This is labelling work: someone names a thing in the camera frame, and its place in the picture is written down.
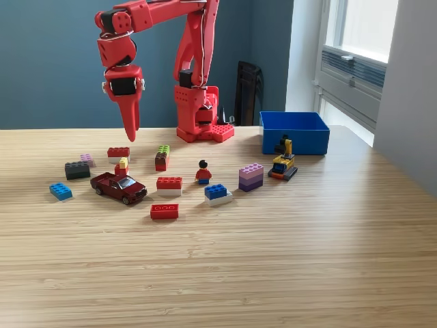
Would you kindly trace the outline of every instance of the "stacked lego bricks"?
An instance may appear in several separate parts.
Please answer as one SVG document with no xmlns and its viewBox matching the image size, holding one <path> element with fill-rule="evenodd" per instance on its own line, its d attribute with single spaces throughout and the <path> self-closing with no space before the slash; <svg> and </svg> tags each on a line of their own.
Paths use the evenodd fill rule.
<svg viewBox="0 0 437 328">
<path fill-rule="evenodd" d="M 170 146 L 164 145 L 158 149 L 155 156 L 155 170 L 167 171 L 170 161 Z"/>
<path fill-rule="evenodd" d="M 128 162 L 130 162 L 130 148 L 129 147 L 119 147 L 119 148 L 109 148 L 108 149 L 108 161 L 111 164 L 118 164 L 120 159 L 126 157 Z"/>
<path fill-rule="evenodd" d="M 159 196 L 182 196 L 182 178 L 160 176 L 156 181 Z"/>
<path fill-rule="evenodd" d="M 264 167 L 258 163 L 247 165 L 240 169 L 238 188 L 249 192 L 260 186 L 264 181 Z"/>
<path fill-rule="evenodd" d="M 222 184 L 205 188 L 205 202 L 209 206 L 221 205 L 232 201 L 232 194 Z"/>
<path fill-rule="evenodd" d="M 120 162 L 115 166 L 114 174 L 116 176 L 127 176 L 129 175 L 128 159 L 123 157 Z"/>
</svg>

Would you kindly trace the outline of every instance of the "black object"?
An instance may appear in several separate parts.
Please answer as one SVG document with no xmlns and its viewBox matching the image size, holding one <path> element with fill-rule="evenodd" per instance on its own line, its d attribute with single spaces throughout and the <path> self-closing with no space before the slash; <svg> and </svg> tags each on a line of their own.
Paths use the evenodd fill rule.
<svg viewBox="0 0 437 328">
<path fill-rule="evenodd" d="M 74 180 L 80 178 L 89 178 L 91 176 L 89 172 L 88 162 L 72 162 L 66 163 L 66 178 L 67 180 Z"/>
<path fill-rule="evenodd" d="M 205 169 L 205 168 L 208 167 L 208 163 L 206 163 L 206 161 L 205 161 L 204 159 L 202 159 L 202 160 L 199 162 L 199 167 L 200 167 L 201 169 Z"/>
<path fill-rule="evenodd" d="M 274 145 L 274 152 L 278 154 L 285 154 L 285 140 L 288 139 L 288 135 L 283 135 L 279 140 L 279 145 Z"/>
<path fill-rule="evenodd" d="M 135 94 L 137 89 L 135 88 L 134 77 L 122 77 L 120 79 L 111 80 L 111 89 L 114 96 L 127 96 L 129 94 Z"/>
<path fill-rule="evenodd" d="M 191 82 L 192 75 L 192 70 L 181 70 L 179 72 L 179 85 L 181 87 L 187 87 L 188 89 L 191 89 L 193 86 L 193 83 Z"/>
<path fill-rule="evenodd" d="M 239 61 L 234 108 L 235 126 L 253 125 L 256 97 L 262 106 L 263 93 L 264 79 L 261 68 Z"/>
<path fill-rule="evenodd" d="M 126 11 L 125 9 L 113 9 L 107 12 L 103 12 L 102 15 L 100 15 L 100 19 L 102 20 L 102 24 L 105 31 L 114 34 L 115 29 L 112 23 L 112 16 L 114 16 L 114 14 L 117 12 L 125 12 L 125 11 Z"/>
<path fill-rule="evenodd" d="M 220 107 L 220 111 L 217 113 L 217 125 L 227 125 L 224 106 Z"/>
</svg>

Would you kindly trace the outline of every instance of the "red toy car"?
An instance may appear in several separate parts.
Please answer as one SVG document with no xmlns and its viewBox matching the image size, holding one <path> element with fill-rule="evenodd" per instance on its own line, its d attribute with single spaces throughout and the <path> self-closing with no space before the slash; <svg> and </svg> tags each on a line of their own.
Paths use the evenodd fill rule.
<svg viewBox="0 0 437 328">
<path fill-rule="evenodd" d="M 91 187 L 98 195 L 108 196 L 122 200 L 126 205 L 136 202 L 147 195 L 147 189 L 130 176 L 116 176 L 112 173 L 103 173 L 90 180 Z"/>
</svg>

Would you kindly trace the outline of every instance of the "red robot arm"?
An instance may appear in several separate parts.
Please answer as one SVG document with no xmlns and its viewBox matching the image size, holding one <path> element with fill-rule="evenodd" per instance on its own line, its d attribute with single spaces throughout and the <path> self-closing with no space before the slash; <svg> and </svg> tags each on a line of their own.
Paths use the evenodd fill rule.
<svg viewBox="0 0 437 328">
<path fill-rule="evenodd" d="M 95 22 L 102 30 L 98 49 L 102 64 L 107 68 L 102 88 L 119 105 L 129 140 L 135 140 L 139 129 L 139 100 L 145 85 L 141 68 L 132 64 L 137 47 L 130 35 L 185 14 L 188 14 L 187 22 L 174 70 L 174 78 L 180 82 L 175 87 L 178 135 L 188 142 L 196 139 L 224 141 L 234 135 L 231 126 L 214 128 L 219 94 L 216 87 L 210 87 L 210 92 L 205 87 L 214 48 L 218 6 L 219 0 L 156 0 L 149 3 L 139 0 L 97 13 Z M 193 58 L 193 72 L 185 72 Z M 215 138 L 214 130 L 219 134 Z"/>
</svg>

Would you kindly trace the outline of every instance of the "blue bin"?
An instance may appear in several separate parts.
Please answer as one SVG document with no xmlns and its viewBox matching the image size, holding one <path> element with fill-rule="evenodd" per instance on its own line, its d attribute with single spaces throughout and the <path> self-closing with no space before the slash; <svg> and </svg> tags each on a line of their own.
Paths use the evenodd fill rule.
<svg viewBox="0 0 437 328">
<path fill-rule="evenodd" d="M 261 111 L 259 115 L 263 154 L 275 154 L 274 146 L 283 135 L 292 140 L 295 155 L 325 155 L 328 152 L 329 127 L 318 113 Z"/>
</svg>

